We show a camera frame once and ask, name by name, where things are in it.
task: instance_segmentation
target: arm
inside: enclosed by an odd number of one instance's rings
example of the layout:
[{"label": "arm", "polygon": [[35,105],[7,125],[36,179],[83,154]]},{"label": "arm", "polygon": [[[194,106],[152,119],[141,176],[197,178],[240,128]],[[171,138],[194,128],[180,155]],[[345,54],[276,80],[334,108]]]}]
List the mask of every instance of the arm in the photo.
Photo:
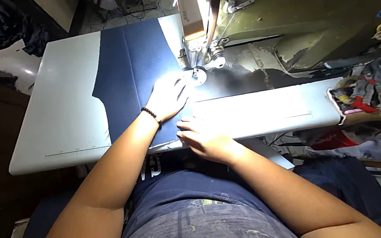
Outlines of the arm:
[{"label": "arm", "polygon": [[[186,102],[183,94],[178,99],[185,86],[177,77],[159,79],[146,108],[162,121],[170,118]],[[157,121],[141,112],[98,161],[47,237],[120,237],[124,205],[157,129]]]},{"label": "arm", "polygon": [[294,232],[313,237],[381,237],[381,227],[323,189],[219,136],[195,118],[183,118],[179,131],[194,152],[235,170]]}]

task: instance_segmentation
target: hand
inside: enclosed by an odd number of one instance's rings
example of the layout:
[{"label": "hand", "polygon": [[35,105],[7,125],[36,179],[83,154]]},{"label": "hand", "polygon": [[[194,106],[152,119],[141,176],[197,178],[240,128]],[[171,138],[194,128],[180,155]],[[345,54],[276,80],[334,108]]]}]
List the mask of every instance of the hand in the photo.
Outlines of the hand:
[{"label": "hand", "polygon": [[145,106],[163,122],[180,111],[189,97],[191,80],[180,77],[180,73],[170,73],[158,79]]},{"label": "hand", "polygon": [[178,131],[177,136],[196,154],[206,160],[233,165],[245,150],[245,147],[231,137],[215,131],[213,126],[195,117],[182,117],[177,126],[189,129]]}]

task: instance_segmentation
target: black bead bracelet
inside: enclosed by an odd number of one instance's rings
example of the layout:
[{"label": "black bead bracelet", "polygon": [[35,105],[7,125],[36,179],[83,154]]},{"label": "black bead bracelet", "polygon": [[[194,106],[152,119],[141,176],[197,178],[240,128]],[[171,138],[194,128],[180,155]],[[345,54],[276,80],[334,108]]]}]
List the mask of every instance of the black bead bracelet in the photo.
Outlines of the black bead bracelet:
[{"label": "black bead bracelet", "polygon": [[157,118],[157,116],[151,112],[149,109],[147,108],[141,108],[140,111],[146,111],[147,113],[149,113],[152,117],[154,117],[154,119],[158,122],[158,124],[160,125],[160,128],[161,128],[161,125],[162,125],[162,121],[160,119]]}]

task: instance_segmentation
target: white table top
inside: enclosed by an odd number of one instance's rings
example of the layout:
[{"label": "white table top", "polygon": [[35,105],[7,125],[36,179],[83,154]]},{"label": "white table top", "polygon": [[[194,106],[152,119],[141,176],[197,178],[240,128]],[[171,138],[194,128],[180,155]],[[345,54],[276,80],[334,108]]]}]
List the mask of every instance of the white table top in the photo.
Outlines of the white table top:
[{"label": "white table top", "polygon": [[[183,48],[177,19],[159,19],[175,56]],[[111,145],[104,105],[92,97],[99,42],[100,32],[95,32],[48,43],[9,166],[11,174],[96,162]],[[340,115],[326,90],[339,80],[203,101],[194,108],[234,138],[336,125]],[[181,147],[175,141],[150,153]]]}]

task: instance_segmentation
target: industrial sewing machine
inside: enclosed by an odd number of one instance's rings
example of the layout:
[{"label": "industrial sewing machine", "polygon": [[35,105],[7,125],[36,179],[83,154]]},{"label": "industrial sewing machine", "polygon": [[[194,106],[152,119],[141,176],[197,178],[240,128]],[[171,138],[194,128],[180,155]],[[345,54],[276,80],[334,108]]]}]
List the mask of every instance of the industrial sewing machine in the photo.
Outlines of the industrial sewing machine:
[{"label": "industrial sewing machine", "polygon": [[289,73],[324,68],[377,43],[376,0],[178,0],[189,67],[222,68],[227,46],[279,37],[274,53]]}]

